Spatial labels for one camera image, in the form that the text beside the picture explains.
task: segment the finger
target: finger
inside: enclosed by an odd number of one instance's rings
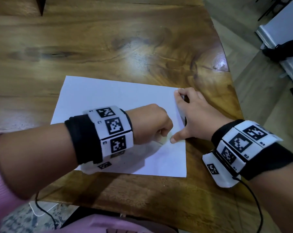
[[[191,137],[190,133],[187,130],[187,127],[185,127],[184,129],[182,129],[181,131],[175,133],[171,138],[170,138],[170,142],[172,144],[175,144],[178,141],[181,140],[185,140],[186,138]]]
[[[190,99],[190,103],[191,103],[191,100],[193,101],[193,100],[198,99],[198,95],[197,95],[194,88],[184,88],[184,89],[179,88],[178,92],[181,95],[187,96]]]
[[[168,133],[169,133],[169,132],[171,131],[171,129],[173,128],[173,126],[174,126],[174,125],[173,125],[173,123],[172,123],[170,117],[168,117],[168,121],[166,122],[164,128],[162,128],[162,129],[160,130],[160,134],[161,134],[162,136],[167,136]]]
[[[175,90],[174,96],[175,96],[175,100],[176,100],[176,104],[178,108],[184,111],[185,107],[187,106],[187,102],[183,100],[183,98],[181,97],[180,93],[177,90]]]
[[[201,92],[197,92],[197,95],[201,100],[206,101],[204,95]]]

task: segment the left hand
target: left hand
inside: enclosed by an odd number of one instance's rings
[[[137,145],[154,140],[157,133],[167,136],[173,127],[166,110],[157,104],[127,110],[126,113],[133,125],[133,142]]]

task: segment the hand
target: hand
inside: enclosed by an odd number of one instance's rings
[[[127,110],[133,125],[133,142],[140,145],[154,140],[155,135],[167,136],[173,127],[166,110],[156,104],[150,104]]]
[[[186,95],[190,103],[185,102],[180,94]],[[209,105],[203,94],[194,88],[179,88],[174,96],[178,108],[185,114],[187,125],[171,137],[172,144],[189,137],[211,141],[212,135],[220,127],[233,121]]]

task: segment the forearm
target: forearm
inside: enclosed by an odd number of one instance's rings
[[[20,198],[33,194],[78,166],[63,123],[0,135],[0,172]]]
[[[293,232],[293,163],[250,180],[260,202],[282,232]]]

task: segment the right hand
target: right hand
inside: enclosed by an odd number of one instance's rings
[[[180,94],[187,96],[190,103],[185,102]],[[171,137],[172,144],[189,137],[211,141],[212,135],[220,127],[233,121],[209,105],[203,94],[194,88],[179,88],[174,96],[178,108],[185,114],[187,125]]]

